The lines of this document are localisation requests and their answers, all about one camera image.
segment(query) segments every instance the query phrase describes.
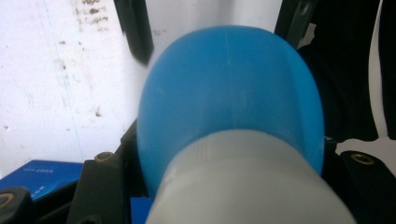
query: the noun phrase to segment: blue plastic part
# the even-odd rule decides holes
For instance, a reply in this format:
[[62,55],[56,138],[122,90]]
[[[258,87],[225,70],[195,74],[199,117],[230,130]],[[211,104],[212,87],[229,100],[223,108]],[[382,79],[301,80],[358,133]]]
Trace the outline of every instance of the blue plastic part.
[[182,148],[231,129],[283,139],[321,172],[323,118],[316,84],[297,52],[261,29],[222,26],[181,37],[152,68],[137,120],[152,198]]

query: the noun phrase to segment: white plastic base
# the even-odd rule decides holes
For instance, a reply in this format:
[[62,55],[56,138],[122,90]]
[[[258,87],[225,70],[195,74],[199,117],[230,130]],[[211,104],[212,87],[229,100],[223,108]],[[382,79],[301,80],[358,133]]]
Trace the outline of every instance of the white plastic base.
[[326,183],[285,142],[265,133],[210,134],[182,150],[147,223],[354,223]]

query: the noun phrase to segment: blue rubber bulb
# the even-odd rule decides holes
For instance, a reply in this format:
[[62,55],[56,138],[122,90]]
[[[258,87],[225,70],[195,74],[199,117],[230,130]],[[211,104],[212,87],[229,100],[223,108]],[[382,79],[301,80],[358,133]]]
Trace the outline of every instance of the blue rubber bulb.
[[221,26],[185,35],[153,66],[137,118],[137,144],[148,194],[185,146],[211,133],[249,129],[296,148],[320,174],[323,118],[304,61],[278,36]]

